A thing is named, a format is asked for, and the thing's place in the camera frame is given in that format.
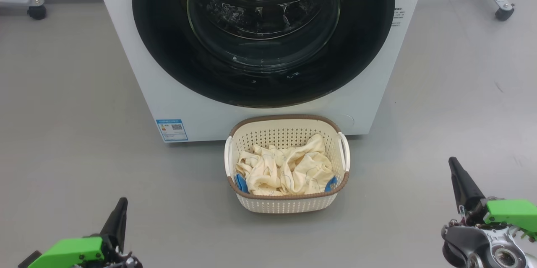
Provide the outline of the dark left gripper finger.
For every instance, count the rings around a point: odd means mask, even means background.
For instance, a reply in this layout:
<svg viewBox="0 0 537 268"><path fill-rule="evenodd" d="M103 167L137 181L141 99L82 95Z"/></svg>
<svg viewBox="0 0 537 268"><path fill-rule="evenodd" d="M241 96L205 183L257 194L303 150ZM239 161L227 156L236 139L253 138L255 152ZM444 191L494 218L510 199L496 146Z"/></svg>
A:
<svg viewBox="0 0 537 268"><path fill-rule="evenodd" d="M126 220L127 220L128 199L119 198L115 209L109 215L103 228L100 231L103 243L109 250L123 252L126 236Z"/></svg>

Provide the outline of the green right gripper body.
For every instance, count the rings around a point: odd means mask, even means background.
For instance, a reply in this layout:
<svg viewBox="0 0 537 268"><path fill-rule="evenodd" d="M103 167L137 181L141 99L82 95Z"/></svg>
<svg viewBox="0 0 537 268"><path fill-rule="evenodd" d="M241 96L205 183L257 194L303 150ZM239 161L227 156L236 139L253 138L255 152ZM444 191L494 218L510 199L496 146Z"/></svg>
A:
<svg viewBox="0 0 537 268"><path fill-rule="evenodd" d="M537 242L537 206L528 200L482 200L459 206L460 220L443 226L445 260L455 268L537 268L537 256L516 242Z"/></svg>

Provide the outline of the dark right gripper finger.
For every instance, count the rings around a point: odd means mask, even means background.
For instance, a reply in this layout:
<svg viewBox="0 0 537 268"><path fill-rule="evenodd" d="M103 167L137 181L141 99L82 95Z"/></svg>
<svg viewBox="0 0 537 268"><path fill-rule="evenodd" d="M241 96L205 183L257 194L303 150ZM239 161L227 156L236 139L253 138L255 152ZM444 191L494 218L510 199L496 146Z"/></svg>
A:
<svg viewBox="0 0 537 268"><path fill-rule="evenodd" d="M456 157L449 157L448 163L458 213L462 213L460 207L473 210L482 199L486 198L485 195Z"/></svg>

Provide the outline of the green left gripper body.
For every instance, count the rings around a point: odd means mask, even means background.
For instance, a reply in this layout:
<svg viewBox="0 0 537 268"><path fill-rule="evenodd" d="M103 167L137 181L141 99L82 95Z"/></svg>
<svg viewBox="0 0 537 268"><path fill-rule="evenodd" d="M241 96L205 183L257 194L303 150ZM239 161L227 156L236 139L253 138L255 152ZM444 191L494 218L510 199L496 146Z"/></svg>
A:
<svg viewBox="0 0 537 268"><path fill-rule="evenodd" d="M131 252L100 236L63 239L46 252L27 257L27 268L143 268Z"/></svg>

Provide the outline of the cream garment with blue trim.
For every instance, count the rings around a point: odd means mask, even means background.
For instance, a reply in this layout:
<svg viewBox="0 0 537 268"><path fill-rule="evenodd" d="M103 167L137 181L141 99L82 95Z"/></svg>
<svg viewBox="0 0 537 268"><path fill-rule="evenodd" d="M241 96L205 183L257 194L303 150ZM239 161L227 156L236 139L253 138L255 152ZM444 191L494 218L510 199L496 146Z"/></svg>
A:
<svg viewBox="0 0 537 268"><path fill-rule="evenodd" d="M240 152L236 171L244 178L250 194L299 195L303 185L295 179L294 170L304 155L305 151L296 147L254 145L251 153Z"/></svg>
<svg viewBox="0 0 537 268"><path fill-rule="evenodd" d="M278 149L270 145L277 166L280 195L324 193L335 174L324 139L314 134L303 146Z"/></svg>

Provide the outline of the washing machine door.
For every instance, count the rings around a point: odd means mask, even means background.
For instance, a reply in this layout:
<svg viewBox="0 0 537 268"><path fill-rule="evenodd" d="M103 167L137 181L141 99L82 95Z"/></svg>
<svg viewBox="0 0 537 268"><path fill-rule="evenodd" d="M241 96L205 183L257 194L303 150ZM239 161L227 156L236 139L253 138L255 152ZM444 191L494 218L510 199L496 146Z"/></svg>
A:
<svg viewBox="0 0 537 268"><path fill-rule="evenodd" d="M292 34L249 40L217 29L194 0L133 0L136 28L171 77L212 100L274 108L338 90L380 52L395 0L339 0L338 11Z"/></svg>

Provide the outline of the white front-load washing machine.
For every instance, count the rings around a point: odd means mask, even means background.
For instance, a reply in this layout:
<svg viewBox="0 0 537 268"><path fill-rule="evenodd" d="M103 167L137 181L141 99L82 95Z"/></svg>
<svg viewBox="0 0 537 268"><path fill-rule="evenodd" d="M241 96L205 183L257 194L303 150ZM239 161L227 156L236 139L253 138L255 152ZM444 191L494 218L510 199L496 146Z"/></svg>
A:
<svg viewBox="0 0 537 268"><path fill-rule="evenodd" d="M345 135L368 134L417 0L395 0L387 40L357 77L318 99L274 108L228 105L190 90L162 69L147 50L134 21L133 0L104 0L104 3L154 122L181 119L188 142L199 142L226 140L237 123L252 117L274 115L318 115L332 120Z"/></svg>

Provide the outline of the blue energy label sticker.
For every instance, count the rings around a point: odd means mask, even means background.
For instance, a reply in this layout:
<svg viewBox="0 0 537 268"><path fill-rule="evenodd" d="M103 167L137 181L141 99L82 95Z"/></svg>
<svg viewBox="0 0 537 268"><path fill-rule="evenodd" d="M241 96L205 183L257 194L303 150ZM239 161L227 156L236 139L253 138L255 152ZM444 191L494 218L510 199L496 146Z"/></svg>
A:
<svg viewBox="0 0 537 268"><path fill-rule="evenodd" d="M188 141L188 136L181 119L155 120L155 122L159 127L159 132L165 143Z"/></svg>

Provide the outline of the cream perforated laundry basket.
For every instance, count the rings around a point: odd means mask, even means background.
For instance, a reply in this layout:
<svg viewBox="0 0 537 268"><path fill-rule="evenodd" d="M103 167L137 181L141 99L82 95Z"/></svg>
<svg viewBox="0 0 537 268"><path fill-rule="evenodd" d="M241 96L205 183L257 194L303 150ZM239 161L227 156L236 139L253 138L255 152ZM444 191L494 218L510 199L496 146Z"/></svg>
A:
<svg viewBox="0 0 537 268"><path fill-rule="evenodd" d="M314 134L324 139L326 156L334 178L325 192L305 195L268 196L248 192L244 178L236 171L240 152L251 153L254 145L279 149L303 146ZM254 117L236 124L226 140L224 169L230 187L244 208L263 214L296 214L327 208L349 180L350 150L346 136L330 119L318 115L274 115Z"/></svg>

